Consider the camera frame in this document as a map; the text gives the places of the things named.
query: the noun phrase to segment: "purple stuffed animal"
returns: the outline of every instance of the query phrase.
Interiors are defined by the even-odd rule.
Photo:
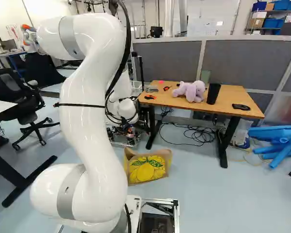
[[[178,89],[173,90],[173,97],[178,97],[185,95],[188,102],[200,103],[203,101],[203,93],[205,92],[206,87],[203,81],[197,80],[194,83],[185,83],[180,82]]]

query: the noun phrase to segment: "paper bag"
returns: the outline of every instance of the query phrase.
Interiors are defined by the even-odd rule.
[[[147,154],[138,154],[130,148],[124,149],[124,170],[129,185],[167,177],[172,161],[172,152],[168,149]]]

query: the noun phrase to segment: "black cup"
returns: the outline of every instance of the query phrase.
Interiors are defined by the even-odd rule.
[[[207,103],[208,104],[214,104],[217,100],[219,91],[220,91],[221,85],[218,83],[210,83],[209,84],[209,90],[208,90],[208,96],[207,96]]]

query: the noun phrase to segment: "chair base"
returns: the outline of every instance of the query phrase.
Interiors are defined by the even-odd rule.
[[[44,124],[46,122],[51,123],[52,121],[53,120],[51,118],[47,117],[44,120],[42,120],[42,121],[40,121],[40,122],[38,122],[36,124],[34,122],[31,122],[29,127],[21,128],[20,131],[23,133],[23,135],[16,142],[12,143],[12,147],[15,150],[20,150],[20,146],[18,145],[19,142],[21,142],[25,138],[27,138],[33,131],[35,131],[35,133],[37,134],[37,136],[39,138],[39,141],[40,141],[40,144],[42,146],[45,146],[46,145],[46,141],[43,140],[43,138],[42,138],[42,136],[40,134],[39,129],[41,129],[41,128],[48,128],[48,127],[53,127],[55,125],[59,125],[59,122],[52,123],[52,124]]]

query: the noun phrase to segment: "wooden desk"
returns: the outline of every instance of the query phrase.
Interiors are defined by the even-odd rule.
[[[201,103],[189,103],[185,96],[173,98],[171,92],[177,89],[177,84],[179,82],[164,81],[159,84],[158,81],[152,81],[150,85],[156,85],[158,87],[158,92],[147,93],[143,92],[139,96],[138,100],[143,104],[151,105],[163,105],[171,108],[188,109],[192,111],[200,111],[206,113],[223,114],[238,117],[248,117],[263,119],[264,114],[259,109],[259,107],[254,103],[249,94],[242,86],[232,86],[232,85],[222,85],[217,101],[214,105],[206,103],[208,90],[204,93],[204,100]],[[172,86],[168,91],[164,91],[165,86]],[[155,100],[146,100],[145,95],[153,95],[157,98]],[[232,107],[233,103],[244,104],[251,108],[250,111],[243,111],[239,109],[234,109]]]
[[[220,135],[222,138],[222,142],[218,140],[218,151],[219,151],[219,159],[221,167],[227,168],[227,158],[226,158],[226,149],[231,141],[233,134],[236,130],[236,127],[241,119],[241,117],[254,118],[254,119],[263,119],[264,114],[259,109],[259,107],[254,103],[252,98],[248,95],[246,90],[242,86],[232,86],[232,85],[222,85],[217,101],[214,105],[210,105],[206,103],[208,91],[204,93],[204,100],[201,103],[189,103],[185,96],[173,98],[171,93],[172,90],[177,89],[177,84],[179,82],[172,81],[164,81],[162,84],[159,81],[152,81],[150,85],[156,85],[158,87],[158,92],[147,93],[143,92],[138,100],[141,104],[147,104],[148,113],[149,113],[149,122],[150,122],[150,138],[146,144],[146,148],[149,150],[152,147],[152,143],[154,138],[160,129],[162,121],[159,120],[157,124],[155,124],[155,113],[154,106],[168,106],[171,108],[179,108],[179,109],[188,109],[199,112],[206,113],[214,113],[221,115],[229,115],[232,116],[228,127],[226,129],[226,133],[224,135]],[[164,91],[165,86],[171,86],[168,91]],[[145,95],[153,95],[156,96],[155,100],[147,100],[145,99]],[[232,104],[244,104],[251,108],[250,111],[243,111],[239,109],[234,109]]]

